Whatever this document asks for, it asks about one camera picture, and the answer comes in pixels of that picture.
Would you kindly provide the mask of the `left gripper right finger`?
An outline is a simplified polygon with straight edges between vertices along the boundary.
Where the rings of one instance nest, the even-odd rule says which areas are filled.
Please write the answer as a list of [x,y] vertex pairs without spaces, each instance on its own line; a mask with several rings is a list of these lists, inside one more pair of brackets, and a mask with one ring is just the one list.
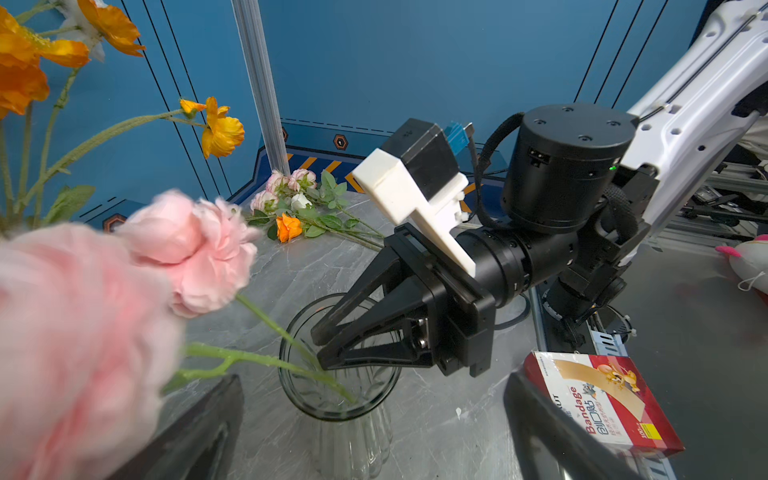
[[580,429],[520,371],[508,377],[504,409],[522,477],[539,479],[531,440],[537,438],[573,479],[638,479],[600,442]]

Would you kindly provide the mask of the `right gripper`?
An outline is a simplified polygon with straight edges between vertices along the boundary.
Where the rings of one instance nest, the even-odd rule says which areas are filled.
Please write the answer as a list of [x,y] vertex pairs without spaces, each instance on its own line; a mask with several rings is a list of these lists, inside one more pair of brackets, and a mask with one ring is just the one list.
[[[325,370],[430,368],[473,377],[492,360],[496,312],[571,266],[575,233],[470,229],[456,238],[475,264],[468,274],[412,225],[395,229],[350,290],[311,330]],[[381,288],[384,297],[354,316]]]

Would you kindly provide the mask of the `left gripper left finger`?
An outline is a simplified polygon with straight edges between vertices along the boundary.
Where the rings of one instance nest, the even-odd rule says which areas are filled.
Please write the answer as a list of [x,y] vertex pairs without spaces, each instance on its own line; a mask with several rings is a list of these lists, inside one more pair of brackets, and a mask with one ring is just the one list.
[[226,376],[111,478],[225,479],[243,414],[240,378]]

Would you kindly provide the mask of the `pink rose spray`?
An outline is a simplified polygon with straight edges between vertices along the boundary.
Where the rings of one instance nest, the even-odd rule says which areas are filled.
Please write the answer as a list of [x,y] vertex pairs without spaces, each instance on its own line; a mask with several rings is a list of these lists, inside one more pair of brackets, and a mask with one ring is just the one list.
[[348,184],[338,182],[327,171],[317,175],[308,169],[297,169],[284,175],[275,170],[265,189],[251,199],[245,219],[249,225],[267,233],[275,218],[283,213],[310,218],[330,214],[344,222],[354,219],[359,230],[374,232],[384,240],[383,234],[349,210],[347,191]]

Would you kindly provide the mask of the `clear ribbed glass vase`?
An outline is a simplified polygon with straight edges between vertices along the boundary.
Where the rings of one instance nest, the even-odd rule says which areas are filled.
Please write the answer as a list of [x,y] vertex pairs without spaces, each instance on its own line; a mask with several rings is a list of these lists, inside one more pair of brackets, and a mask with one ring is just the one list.
[[334,386],[280,369],[290,402],[304,414],[313,468],[323,479],[376,479],[390,457],[393,431],[385,400],[400,377],[395,367],[355,367],[323,371],[310,330],[343,297],[330,294],[304,307],[286,328],[293,343],[281,340],[279,359],[312,373],[325,374]]

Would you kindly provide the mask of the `pink carnation spray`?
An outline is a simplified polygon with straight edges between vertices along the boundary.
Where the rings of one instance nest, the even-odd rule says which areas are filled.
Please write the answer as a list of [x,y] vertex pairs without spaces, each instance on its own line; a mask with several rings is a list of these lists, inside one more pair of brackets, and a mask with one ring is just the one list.
[[239,362],[322,383],[315,360],[187,345],[235,301],[258,231],[223,199],[158,195],[113,233],[79,223],[1,244],[1,475],[104,479],[152,439],[164,391]]

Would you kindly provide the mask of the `yellow orange poppy spray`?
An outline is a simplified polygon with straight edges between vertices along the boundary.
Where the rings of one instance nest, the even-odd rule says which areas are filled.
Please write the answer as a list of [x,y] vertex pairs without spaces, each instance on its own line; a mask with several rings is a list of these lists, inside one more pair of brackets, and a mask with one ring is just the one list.
[[[6,136],[1,136],[1,234],[23,226],[35,229],[69,220],[93,196],[88,185],[65,186],[47,213],[42,212],[45,185],[68,172],[69,160],[50,166],[48,158],[59,113],[67,105],[79,72],[107,43],[118,52],[140,57],[145,47],[127,14],[102,1],[40,1],[19,15],[1,9],[1,119],[24,120],[19,177],[12,178]],[[40,154],[39,178],[30,182],[33,107],[50,95],[41,62],[70,71],[52,107]]]

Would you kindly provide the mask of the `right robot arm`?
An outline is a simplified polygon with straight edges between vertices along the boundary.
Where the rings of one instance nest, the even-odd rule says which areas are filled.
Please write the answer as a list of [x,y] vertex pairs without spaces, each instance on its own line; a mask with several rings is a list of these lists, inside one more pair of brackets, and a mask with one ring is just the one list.
[[560,338],[625,286],[662,230],[767,111],[767,5],[726,1],[628,112],[542,106],[509,117],[473,173],[454,140],[411,119],[354,169],[394,224],[383,249],[312,328],[326,370],[490,366],[498,309],[542,282]]

